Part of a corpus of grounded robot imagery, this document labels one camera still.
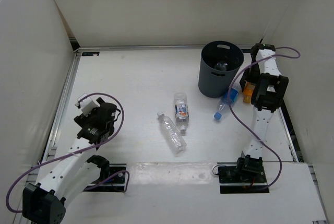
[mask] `white table surface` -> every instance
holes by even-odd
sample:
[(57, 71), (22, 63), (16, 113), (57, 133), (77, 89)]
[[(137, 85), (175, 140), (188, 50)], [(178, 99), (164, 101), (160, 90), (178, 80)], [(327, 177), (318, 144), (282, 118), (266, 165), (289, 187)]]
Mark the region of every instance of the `white table surface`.
[[(208, 164), (134, 164), (123, 193), (81, 193), (62, 223), (81, 224), (312, 224), (325, 220), (306, 164), (284, 163), (268, 194), (220, 194)], [(272, 181), (278, 163), (264, 164)]]
[[(219, 99), (208, 98), (198, 89), (200, 52), (201, 49), (123, 50), (82, 56), (58, 135), (56, 156), (68, 150), (80, 131), (73, 121), (81, 112), (74, 106), (77, 98), (99, 91), (118, 98), (125, 110), (119, 135), (99, 149), (99, 154), (111, 163), (236, 162), (250, 134), (231, 113), (221, 122), (213, 119)], [(250, 61), (250, 55), (245, 54), (244, 66)], [(187, 93), (190, 124), (184, 137), (187, 149), (176, 157), (161, 135), (157, 112), (163, 111), (174, 119), (173, 96), (180, 91)], [(244, 104), (240, 96), (234, 109), (251, 124), (251, 104)], [(292, 161), (278, 111), (268, 126), (267, 141), (283, 161)], [(277, 161), (268, 150), (264, 150), (263, 159)]]
[[(98, 153), (111, 163), (127, 163), (131, 177), (126, 194), (81, 193), (66, 209), (62, 223), (312, 224), (326, 219), (308, 166), (289, 162), (288, 138), (278, 113), (269, 124), (267, 141), (286, 162), (270, 193), (220, 194), (212, 166), (236, 162), (249, 133), (232, 115), (220, 123), (213, 120), (219, 99), (198, 90), (199, 61), (200, 50), (194, 49), (110, 51), (81, 58), (56, 156), (66, 153), (80, 130), (73, 121), (80, 113), (74, 106), (77, 98), (85, 92), (110, 93), (124, 106), (125, 123)], [(246, 54), (245, 64), (249, 62)], [(173, 116), (173, 95), (178, 91), (187, 93), (190, 126), (184, 137), (187, 150), (175, 157), (159, 131), (156, 112)], [(239, 98), (234, 108), (251, 123), (251, 105)], [(264, 160), (277, 161), (267, 150)], [(53, 166), (41, 168), (38, 178)], [(279, 165), (264, 162), (264, 167), (270, 183)]]

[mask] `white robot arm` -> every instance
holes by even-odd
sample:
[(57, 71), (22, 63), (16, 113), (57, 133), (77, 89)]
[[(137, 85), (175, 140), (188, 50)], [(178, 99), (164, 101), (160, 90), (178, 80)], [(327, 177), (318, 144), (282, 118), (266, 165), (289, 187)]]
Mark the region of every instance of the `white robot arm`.
[(66, 207), (87, 185), (109, 176), (109, 161), (94, 155), (94, 145), (104, 142), (114, 132), (117, 106), (97, 99), (86, 98), (76, 106), (82, 114), (74, 121), (82, 128), (68, 153), (90, 149), (61, 160), (36, 185), (27, 184), (23, 190), (22, 214), (38, 224), (60, 223)]
[[(256, 44), (252, 47), (250, 54), (252, 62), (270, 57), (275, 54), (275, 47), (267, 44)], [(252, 95), (253, 132), (266, 142), (268, 124), (282, 103), (289, 79), (279, 72), (276, 59), (270, 58), (259, 62), (245, 71), (242, 81), (255, 85)], [(236, 170), (239, 174), (248, 178), (255, 178), (262, 171), (263, 144), (254, 136), (243, 148), (241, 157), (237, 161)]]

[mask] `blue bottle cap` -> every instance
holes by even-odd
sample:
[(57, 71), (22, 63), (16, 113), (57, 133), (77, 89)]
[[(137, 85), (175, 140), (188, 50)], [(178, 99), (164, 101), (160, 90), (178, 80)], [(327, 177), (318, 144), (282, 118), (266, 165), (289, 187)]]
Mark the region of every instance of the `blue bottle cap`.
[(221, 113), (215, 113), (213, 116), (216, 120), (220, 120), (221, 119)]

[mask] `cable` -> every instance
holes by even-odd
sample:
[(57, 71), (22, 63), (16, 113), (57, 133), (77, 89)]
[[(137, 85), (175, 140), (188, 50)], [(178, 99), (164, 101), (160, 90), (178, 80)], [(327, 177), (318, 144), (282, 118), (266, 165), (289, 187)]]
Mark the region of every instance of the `cable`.
[(89, 95), (86, 95), (86, 96), (82, 97), (80, 100), (78, 100), (78, 102), (80, 103), (82, 100), (84, 100), (84, 99), (86, 99), (86, 98), (88, 98), (88, 97), (90, 97), (90, 96), (93, 96), (93, 95), (101, 95), (101, 96), (109, 97), (109, 98), (113, 99), (114, 101), (116, 101), (116, 103), (120, 106), (120, 108), (121, 108), (121, 112), (122, 112), (122, 120), (121, 120), (120, 126), (118, 127), (116, 133), (114, 133), (112, 136), (110, 136), (105, 142), (101, 142), (101, 143), (99, 143), (99, 144), (97, 144), (97, 145), (92, 145), (92, 146), (90, 146), (90, 147), (86, 147), (86, 148), (77, 150), (77, 151), (72, 152), (72, 153), (69, 153), (69, 154), (67, 154), (67, 155), (60, 156), (60, 157), (55, 158), (55, 159), (53, 159), (53, 160), (46, 161), (46, 162), (44, 162), (44, 163), (42, 163), (42, 164), (39, 164), (39, 165), (36, 165), (36, 166), (32, 167), (31, 169), (29, 169), (28, 171), (26, 171), (25, 173), (23, 173), (22, 175), (20, 175), (19, 178), (17, 178), (17, 179), (14, 181), (14, 183), (10, 186), (10, 188), (9, 188), (7, 194), (6, 194), (6, 207), (7, 207), (7, 209), (8, 209), (9, 211), (11, 211), (12, 213), (17, 213), (17, 214), (22, 212), (22, 210), (15, 210), (15, 209), (13, 209), (13, 208), (10, 206), (10, 203), (9, 203), (9, 197), (10, 197), (10, 194), (11, 194), (13, 188), (16, 186), (16, 184), (17, 184), (23, 177), (25, 177), (26, 175), (28, 175), (29, 173), (31, 173), (33, 170), (35, 170), (35, 169), (37, 169), (37, 168), (40, 168), (40, 167), (42, 167), (42, 166), (45, 166), (45, 165), (47, 165), (47, 164), (50, 164), (50, 163), (52, 163), (52, 162), (56, 162), (56, 161), (59, 161), (59, 160), (66, 159), (66, 158), (68, 158), (68, 157), (71, 157), (71, 156), (74, 155), (74, 154), (78, 154), (78, 153), (80, 153), (80, 152), (84, 152), (84, 151), (89, 150), (89, 149), (92, 149), (92, 148), (100, 147), (100, 146), (102, 146), (102, 145), (108, 143), (109, 141), (111, 141), (111, 140), (112, 140), (113, 138), (115, 138), (116, 135), (120, 132), (120, 130), (121, 130), (122, 126), (123, 126), (123, 123), (124, 123), (124, 109), (123, 109), (121, 103), (120, 103), (115, 97), (113, 97), (113, 96), (111, 96), (111, 95), (109, 95), (109, 94), (107, 94), (107, 93), (102, 93), (102, 92), (94, 92), (94, 93), (91, 93), (91, 94), (89, 94)]
[(217, 168), (217, 167), (226, 167), (225, 165), (222, 165), (222, 164), (218, 164), (218, 165), (215, 165), (213, 168), (212, 168), (212, 174), (213, 175), (219, 175), (219, 173), (214, 173), (214, 169)]
[(121, 192), (126, 192), (127, 191), (127, 186), (129, 184), (129, 180), (130, 180), (130, 173), (127, 171), (127, 170), (122, 170), (122, 171), (118, 171), (114, 174), (112, 174), (111, 176), (109, 176), (108, 178), (104, 179), (103, 181), (100, 181), (99, 183), (97, 183), (96, 185), (94, 186), (90, 186), (90, 187), (87, 187), (84, 191), (87, 191), (87, 190), (92, 190), (100, 185), (102, 185), (103, 183), (107, 182), (108, 180), (114, 178), (115, 176), (118, 176), (119, 173), (126, 173), (127, 174), (127, 180), (126, 180), (126, 183), (125, 183), (125, 188), (124, 190), (120, 190)]
[(255, 177), (253, 178), (252, 183), (249, 186), (246, 186), (246, 188), (252, 187), (254, 185), (254, 183), (255, 183)]
[(290, 50), (295, 51), (295, 52), (297, 53), (298, 56), (293, 57), (293, 56), (288, 56), (288, 55), (284, 55), (284, 54), (274, 54), (274, 55), (272, 55), (272, 56), (270, 56), (270, 57), (266, 57), (266, 58), (263, 58), (263, 59), (261, 59), (261, 60), (255, 61), (255, 62), (251, 63), (250, 65), (246, 66), (244, 69), (242, 69), (242, 70), (241, 70), (241, 71), (234, 77), (232, 83), (231, 83), (230, 86), (229, 86), (229, 91), (228, 91), (228, 104), (229, 104), (229, 108), (230, 108), (231, 113), (233, 114), (233, 116), (236, 118), (237, 121), (239, 121), (239, 123), (240, 123), (241, 125), (243, 125), (248, 131), (250, 131), (250, 132), (255, 136), (255, 138), (257, 138), (257, 140), (258, 140), (264, 147), (266, 147), (269, 151), (271, 151), (271, 152), (277, 157), (277, 159), (278, 159), (278, 161), (279, 161), (279, 164), (280, 164), (280, 168), (279, 168), (279, 171), (278, 171), (278, 174), (277, 174), (276, 178), (275, 178), (269, 185), (264, 186), (263, 188), (259, 188), (259, 189), (257, 189), (257, 190), (259, 190), (259, 191), (261, 191), (261, 190), (265, 190), (265, 189), (267, 189), (267, 188), (270, 188), (272, 185), (274, 185), (274, 184), (277, 182), (277, 180), (278, 180), (278, 178), (280, 177), (281, 172), (282, 172), (282, 160), (281, 160), (281, 158), (279, 157), (279, 155), (278, 155), (274, 150), (272, 150), (269, 146), (267, 146), (267, 144), (265, 144), (265, 143), (260, 139), (260, 137), (259, 137), (256, 133), (254, 133), (254, 131), (253, 131), (250, 127), (248, 127), (242, 120), (239, 119), (239, 117), (235, 114), (235, 112), (234, 112), (233, 109), (232, 109), (230, 95), (231, 95), (231, 90), (232, 90), (232, 87), (233, 87), (235, 81), (236, 81), (236, 80), (238, 79), (238, 77), (239, 77), (244, 71), (246, 71), (248, 68), (250, 68), (250, 67), (252, 67), (252, 66), (254, 66), (254, 65), (256, 65), (256, 64), (258, 64), (258, 63), (260, 63), (260, 62), (262, 62), (262, 61), (266, 61), (266, 60), (268, 60), (268, 59), (270, 59), (270, 58), (273, 58), (273, 57), (299, 58), (299, 57), (301, 56), (301, 53), (300, 53), (297, 49), (294, 49), (294, 48), (291, 48), (291, 47), (288, 47), (288, 46), (283, 46), (283, 47), (276, 48), (276, 49), (290, 49)]

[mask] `plastic bottle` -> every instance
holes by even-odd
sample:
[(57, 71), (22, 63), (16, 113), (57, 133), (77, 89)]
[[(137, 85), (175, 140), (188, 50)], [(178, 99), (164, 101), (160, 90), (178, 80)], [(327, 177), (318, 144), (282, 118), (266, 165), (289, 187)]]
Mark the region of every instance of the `plastic bottle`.
[(179, 131), (176, 129), (171, 118), (165, 116), (163, 112), (157, 113), (161, 132), (171, 147), (172, 151), (177, 154), (186, 149), (187, 143), (182, 138)]
[[(236, 102), (240, 92), (241, 92), (240, 85), (235, 83), (232, 87), (230, 94), (231, 105), (233, 105)], [(228, 91), (227, 91), (226, 93), (224, 93), (223, 97), (220, 99), (218, 103), (217, 112), (214, 114), (214, 118), (216, 120), (220, 120), (222, 118), (222, 115), (226, 114), (229, 110), (230, 108), (229, 108)]]
[(187, 95), (184, 92), (177, 92), (174, 95), (175, 123), (182, 134), (185, 134), (189, 124)]

